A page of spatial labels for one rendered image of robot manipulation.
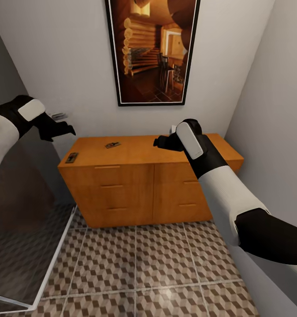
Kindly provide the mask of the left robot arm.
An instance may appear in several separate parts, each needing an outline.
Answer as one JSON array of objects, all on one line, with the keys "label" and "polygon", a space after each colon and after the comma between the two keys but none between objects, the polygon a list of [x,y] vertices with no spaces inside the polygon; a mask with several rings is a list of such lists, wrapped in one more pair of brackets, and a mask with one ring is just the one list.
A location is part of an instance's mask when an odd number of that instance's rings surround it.
[{"label": "left robot arm", "polygon": [[32,95],[19,95],[14,100],[0,105],[0,165],[11,147],[32,126],[39,129],[43,140],[51,141],[52,137],[67,133],[76,135],[72,125],[65,121],[68,118],[66,111],[59,110],[51,113],[45,112],[43,104],[32,98]]}]

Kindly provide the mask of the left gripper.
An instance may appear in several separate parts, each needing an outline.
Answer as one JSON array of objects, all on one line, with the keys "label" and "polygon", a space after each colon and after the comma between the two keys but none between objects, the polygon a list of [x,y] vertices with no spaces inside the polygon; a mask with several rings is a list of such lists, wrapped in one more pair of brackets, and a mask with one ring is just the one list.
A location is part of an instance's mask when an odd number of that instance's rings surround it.
[{"label": "left gripper", "polygon": [[53,143],[53,140],[51,139],[52,137],[60,136],[67,133],[72,133],[76,135],[72,125],[68,126],[65,121],[57,123],[54,120],[53,120],[52,126],[50,126],[46,130],[39,129],[39,133],[40,133],[41,139],[51,141],[52,143]]}]

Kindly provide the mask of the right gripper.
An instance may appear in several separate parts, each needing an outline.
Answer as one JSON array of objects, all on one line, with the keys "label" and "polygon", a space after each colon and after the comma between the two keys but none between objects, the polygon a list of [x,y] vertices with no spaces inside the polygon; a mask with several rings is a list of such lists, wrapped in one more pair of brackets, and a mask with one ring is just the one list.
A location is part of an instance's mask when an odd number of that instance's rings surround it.
[{"label": "right gripper", "polygon": [[171,144],[171,136],[160,135],[158,139],[156,138],[153,143],[154,147],[163,148],[172,151],[183,151],[183,147],[176,147]]}]

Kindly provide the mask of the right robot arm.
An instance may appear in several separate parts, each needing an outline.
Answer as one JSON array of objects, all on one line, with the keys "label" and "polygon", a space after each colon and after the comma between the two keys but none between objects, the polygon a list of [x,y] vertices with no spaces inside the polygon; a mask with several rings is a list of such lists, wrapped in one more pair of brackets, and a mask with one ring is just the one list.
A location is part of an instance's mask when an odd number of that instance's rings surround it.
[{"label": "right robot arm", "polygon": [[239,246],[297,306],[297,227],[271,215],[227,165],[195,119],[172,125],[153,146],[184,150],[220,235]]}]

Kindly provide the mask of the mousetrap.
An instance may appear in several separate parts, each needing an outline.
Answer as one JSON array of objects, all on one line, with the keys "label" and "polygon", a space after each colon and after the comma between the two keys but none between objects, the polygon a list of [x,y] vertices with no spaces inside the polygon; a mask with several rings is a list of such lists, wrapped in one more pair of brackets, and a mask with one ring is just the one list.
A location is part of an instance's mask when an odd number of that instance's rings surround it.
[{"label": "mousetrap", "polygon": [[65,164],[67,163],[74,163],[77,156],[78,156],[79,153],[71,153],[68,157],[68,159],[66,160]]},{"label": "mousetrap", "polygon": [[107,149],[109,149],[109,148],[116,147],[116,146],[119,146],[119,145],[121,145],[119,142],[115,142],[115,143],[111,143],[111,144],[105,145],[105,147]]}]

